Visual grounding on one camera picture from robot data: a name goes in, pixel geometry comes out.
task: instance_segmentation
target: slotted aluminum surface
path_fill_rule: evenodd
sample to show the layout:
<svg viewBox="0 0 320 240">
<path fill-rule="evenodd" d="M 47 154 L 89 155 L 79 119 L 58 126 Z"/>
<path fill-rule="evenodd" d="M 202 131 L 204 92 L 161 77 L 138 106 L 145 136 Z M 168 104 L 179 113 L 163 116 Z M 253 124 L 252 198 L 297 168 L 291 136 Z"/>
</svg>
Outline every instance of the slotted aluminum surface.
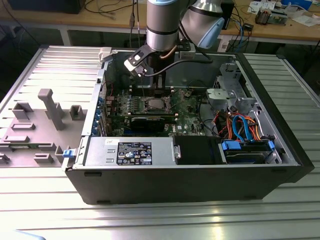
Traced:
<svg viewBox="0 0 320 240">
<path fill-rule="evenodd" d="M 245 54 L 245 57 L 309 158 L 319 160 L 319 97 L 288 61 L 275 55 Z"/>
<path fill-rule="evenodd" d="M 263 200 L 201 203 L 87 205 L 60 168 L 0 168 L 0 228 L 48 240 L 318 239 L 320 156 L 309 156 L 314 171 Z"/>
<path fill-rule="evenodd" d="M 50 46 L 39 49 L 1 103 L 0 138 L 4 136 L 15 115 L 17 102 L 28 102 L 33 109 L 46 109 L 38 99 L 40 89 L 52 89 L 54 102 L 63 110 L 81 105 L 87 110 L 97 74 L 101 68 L 99 47 Z"/>
</svg>

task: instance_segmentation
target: gray floor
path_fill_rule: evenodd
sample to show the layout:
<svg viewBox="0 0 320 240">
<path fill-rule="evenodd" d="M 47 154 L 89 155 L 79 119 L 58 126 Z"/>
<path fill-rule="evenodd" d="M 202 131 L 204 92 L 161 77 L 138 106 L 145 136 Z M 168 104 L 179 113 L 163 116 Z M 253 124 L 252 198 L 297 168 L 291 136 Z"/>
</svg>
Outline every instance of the gray floor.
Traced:
<svg viewBox="0 0 320 240">
<path fill-rule="evenodd" d="M 58 30 L 29 28 L 28 31 L 33 36 L 36 36 L 36 39 L 40 44 L 63 45 Z M 108 46 L 116 48 L 129 46 L 129 35 L 125 33 L 71 31 L 70 35 L 75 46 Z M 210 49 L 210 51 L 217 51 L 218 43 L 219 42 L 217 42 L 216 45 Z M 132 46 L 137 47 L 138 42 L 132 41 Z M 239 52 L 246 51 L 253 53 L 255 51 L 259 54 L 281 54 L 288 59 L 288 61 L 298 72 L 302 71 L 303 65 L 306 60 L 309 59 L 311 52 L 309 46 L 301 45 L 260 43 L 257 46 L 257 49 L 256 46 L 257 43 L 252 42 L 247 46 L 246 49 L 243 47 Z M 0 99 L 2 99 L 6 92 L 10 89 L 37 49 L 37 44 L 30 38 L 27 32 L 24 32 L 23 29 L 19 29 L 17 31 L 16 38 L 7 38 L 0 42 Z M 317 83 L 317 81 L 320 82 L 318 77 L 319 74 L 320 58 L 318 57 L 310 70 L 304 76 L 306 82 L 317 94 L 320 93 L 320 85 Z"/>
</svg>

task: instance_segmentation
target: wooden workbench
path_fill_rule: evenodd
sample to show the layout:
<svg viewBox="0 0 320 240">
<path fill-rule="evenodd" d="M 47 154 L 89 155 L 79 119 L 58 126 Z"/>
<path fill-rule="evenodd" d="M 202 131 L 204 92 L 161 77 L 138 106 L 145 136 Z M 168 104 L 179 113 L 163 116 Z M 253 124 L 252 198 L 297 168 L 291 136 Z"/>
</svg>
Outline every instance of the wooden workbench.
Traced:
<svg viewBox="0 0 320 240">
<path fill-rule="evenodd" d="M 100 6 L 116 2 L 116 0 L 99 0 Z M 247 13 L 248 6 L 246 5 L 250 3 L 250 0 L 236 0 L 236 2 L 237 9 L 244 21 L 254 25 L 252 36 L 250 38 L 251 41 L 314 45 L 320 39 L 320 25 L 307 27 L 291 19 L 287 21 L 286 25 L 258 25 L 255 24 L 256 15 Z M 112 10 L 129 5 L 130 3 L 130 0 L 125 0 L 115 6 L 106 7 L 105 9 Z M 97 11 L 97 5 L 95 2 L 90 3 L 87 7 L 92 11 Z M 130 31 L 129 20 L 131 10 L 131 7 L 126 7 L 116 11 L 114 15 L 116 18 L 115 20 L 98 13 L 89 12 L 85 9 L 82 9 L 79 14 L 13 10 L 11 10 L 11 13 L 26 27 L 60 30 L 64 44 L 70 45 L 71 42 L 68 30 L 128 33 Z M 311 10 L 320 12 L 320 7 L 312 6 Z M 146 13 L 147 5 L 144 3 L 139 4 L 140 28 L 143 33 L 145 32 L 147 22 Z M 0 24 L 18 26 L 3 6 L 0 7 Z M 221 32 L 219 38 L 228 42 L 238 33 L 239 31 L 237 30 L 235 23 L 231 22 L 228 29 Z"/>
</svg>

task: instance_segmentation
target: power supply label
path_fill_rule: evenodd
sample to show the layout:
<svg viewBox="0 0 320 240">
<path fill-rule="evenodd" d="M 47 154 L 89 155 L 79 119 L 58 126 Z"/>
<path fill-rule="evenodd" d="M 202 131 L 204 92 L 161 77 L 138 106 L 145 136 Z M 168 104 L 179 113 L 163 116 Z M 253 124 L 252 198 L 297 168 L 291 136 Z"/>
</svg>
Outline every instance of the power supply label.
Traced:
<svg viewBox="0 0 320 240">
<path fill-rule="evenodd" d="M 119 142 L 116 164 L 152 165 L 151 142 Z"/>
</svg>

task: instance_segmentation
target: computer tower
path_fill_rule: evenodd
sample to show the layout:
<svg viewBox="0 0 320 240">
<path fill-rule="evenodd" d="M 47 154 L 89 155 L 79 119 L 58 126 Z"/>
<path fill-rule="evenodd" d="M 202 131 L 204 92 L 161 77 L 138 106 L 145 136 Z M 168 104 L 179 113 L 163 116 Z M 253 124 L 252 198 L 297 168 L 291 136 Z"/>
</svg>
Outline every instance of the computer tower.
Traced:
<svg viewBox="0 0 320 240">
<path fill-rule="evenodd" d="M 234 9 L 235 3 L 233 0 L 222 0 L 221 8 L 222 8 L 222 17 L 224 18 L 223 30 L 228 28 L 228 24 L 231 18 L 232 11 Z"/>
<path fill-rule="evenodd" d="M 13 10 L 78 14 L 86 0 L 8 0 Z"/>
</svg>

